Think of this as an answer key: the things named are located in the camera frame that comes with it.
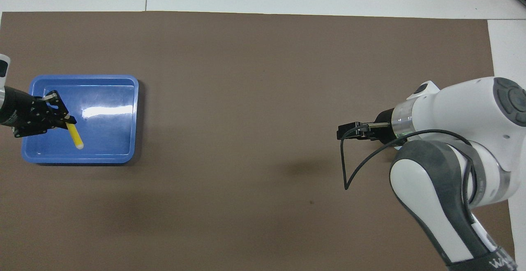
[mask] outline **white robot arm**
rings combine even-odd
[[[439,133],[444,130],[449,134]],[[391,166],[391,187],[451,271],[517,269],[470,209],[506,200],[517,190],[525,136],[526,92],[493,77],[442,90],[425,82],[374,123],[338,131],[342,140],[402,144]]]

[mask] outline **yellow object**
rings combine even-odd
[[[81,150],[84,148],[84,142],[82,142],[81,136],[78,134],[77,128],[74,124],[66,123],[67,130],[69,131],[69,134],[71,135],[71,138],[73,140],[73,143],[75,144],[75,147],[77,149]]]

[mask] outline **blue plastic tray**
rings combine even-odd
[[[122,164],[135,151],[139,82],[129,75],[43,75],[29,93],[45,96],[56,90],[77,119],[84,149],[77,149],[66,129],[22,141],[22,157],[32,163]]]

